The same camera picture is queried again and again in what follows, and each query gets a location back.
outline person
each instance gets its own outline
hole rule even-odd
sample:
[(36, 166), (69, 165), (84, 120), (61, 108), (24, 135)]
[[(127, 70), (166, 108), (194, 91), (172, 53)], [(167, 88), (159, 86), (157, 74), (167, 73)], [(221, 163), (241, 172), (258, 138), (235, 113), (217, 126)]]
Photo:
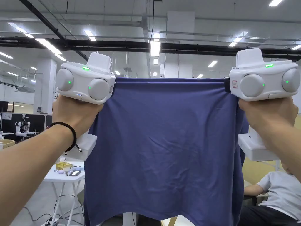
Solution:
[[(292, 99), (240, 100), (239, 105), (266, 146), (290, 166), (294, 175), (301, 180), (301, 132), (292, 126), (298, 112)], [(59, 96), (53, 104), (53, 122), (71, 125), (80, 136), (89, 129), (102, 107)], [(2, 169), (7, 169), (0, 174), (1, 225), (12, 222), (51, 166), (72, 142), (70, 129), (55, 125), (36, 137), (0, 152)]]
[(268, 192), (268, 200), (258, 206), (244, 206), (238, 226), (293, 225), (301, 220), (301, 183), (289, 167), (282, 166), (286, 172), (269, 172), (259, 183), (245, 187), (244, 195)]

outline blue t-shirt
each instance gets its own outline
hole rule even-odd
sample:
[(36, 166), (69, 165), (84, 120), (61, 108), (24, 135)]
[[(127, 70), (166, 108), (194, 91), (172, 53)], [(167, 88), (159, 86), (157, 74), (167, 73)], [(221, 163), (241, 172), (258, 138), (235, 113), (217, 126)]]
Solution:
[(236, 225), (244, 182), (237, 135), (248, 132), (223, 79), (117, 78), (90, 133), (85, 222), (120, 213), (197, 226)]

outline white robot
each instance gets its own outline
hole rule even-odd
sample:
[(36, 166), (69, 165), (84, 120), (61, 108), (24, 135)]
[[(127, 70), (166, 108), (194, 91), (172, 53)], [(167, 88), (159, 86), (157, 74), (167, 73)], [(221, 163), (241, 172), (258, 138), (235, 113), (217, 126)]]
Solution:
[[(57, 74), (57, 91), (78, 100), (103, 104), (112, 96), (115, 76), (109, 72), (111, 59), (92, 53), (87, 65), (67, 62)], [(298, 65), (292, 61), (265, 63), (260, 49), (237, 53), (237, 66), (230, 72), (231, 93), (246, 101), (290, 97), (297, 94), (300, 85)], [(78, 148), (68, 156), (86, 160), (96, 143), (96, 136), (86, 132), (78, 139)], [(253, 129), (238, 135), (238, 144), (253, 161), (277, 160), (278, 157), (264, 146)]]
[[(92, 104), (103, 104), (111, 96), (115, 75), (110, 72), (111, 58), (91, 53), (87, 65), (67, 62), (62, 64), (56, 76), (57, 92)], [(95, 147), (97, 137), (84, 133), (77, 139), (79, 148), (74, 147), (68, 157), (86, 160)]]
[(23, 121), (16, 122), (16, 136), (20, 137), (33, 137), (37, 135), (39, 132), (30, 132), (29, 127), (30, 127), (30, 122), (26, 122), (26, 119), (28, 117), (23, 117)]

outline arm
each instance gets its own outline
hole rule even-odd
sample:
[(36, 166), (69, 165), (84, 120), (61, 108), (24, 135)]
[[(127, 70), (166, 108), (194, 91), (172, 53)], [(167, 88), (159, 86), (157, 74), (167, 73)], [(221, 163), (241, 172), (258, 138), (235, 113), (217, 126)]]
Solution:
[[(53, 122), (71, 125), (79, 137), (89, 129), (101, 109), (102, 105), (79, 103), (59, 96), (53, 104)], [(10, 225), (72, 142), (73, 134), (67, 127), (54, 125), (40, 135), (0, 152), (1, 165), (5, 169), (0, 174), (1, 225)]]
[(264, 193), (264, 190), (258, 184), (249, 185), (244, 188), (244, 195), (258, 196), (262, 193)]
[(298, 107), (291, 98), (246, 102), (239, 100), (250, 126), (265, 146), (283, 161), (301, 182), (301, 131), (294, 128)]

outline ceiling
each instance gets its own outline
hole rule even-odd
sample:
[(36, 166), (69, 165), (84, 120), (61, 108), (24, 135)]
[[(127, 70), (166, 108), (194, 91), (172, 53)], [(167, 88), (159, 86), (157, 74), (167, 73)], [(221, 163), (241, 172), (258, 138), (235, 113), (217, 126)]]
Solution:
[[(67, 39), (87, 40), (84, 30), (90, 30), (97, 40), (144, 42), (145, 31), (151, 35), (153, 27), (152, 0), (31, 0), (58, 31)], [(301, 44), (300, 0), (283, 0), (277, 7), (269, 7), (271, 0), (163, 0), (154, 2), (154, 31), (160, 31), (161, 38), (166, 36), (168, 11), (191, 11), (195, 13), (194, 33), (181, 35), (181, 39), (192, 40), (194, 44), (228, 46), (241, 32), (248, 32), (237, 46), (286, 49)], [(19, 0), (0, 1), (0, 36), (12, 37), (24, 35), (10, 26), (14, 22), (31, 33), (35, 38), (58, 37), (51, 32), (37, 17)], [(147, 18), (147, 26), (140, 23)], [(173, 38), (165, 42), (181, 43)], [(58, 68), (63, 63), (47, 49), (26, 49), (0, 47), (0, 52), (13, 57), (8, 59), (0, 55), (0, 60), (13, 64), (21, 69), (0, 62), (0, 80), (13, 79), (14, 82), (34, 86), (33, 82), (39, 74), (30, 69), (35, 67), (39, 58), (53, 58)], [(91, 51), (83, 51), (87, 56)], [(149, 77), (149, 71), (160, 71), (160, 63), (164, 64), (165, 54), (161, 54), (159, 65), (152, 64), (147, 53), (137, 52), (101, 52), (115, 59), (112, 70), (130, 77)], [(85, 64), (86, 61), (74, 51), (63, 52), (67, 61)], [(227, 76), (236, 64), (235, 57), (195, 55), (191, 60), (193, 76), (204, 74), (204, 77), (220, 78)], [(217, 60), (213, 68), (208, 65)], [(128, 65), (132, 72), (126, 72)]]

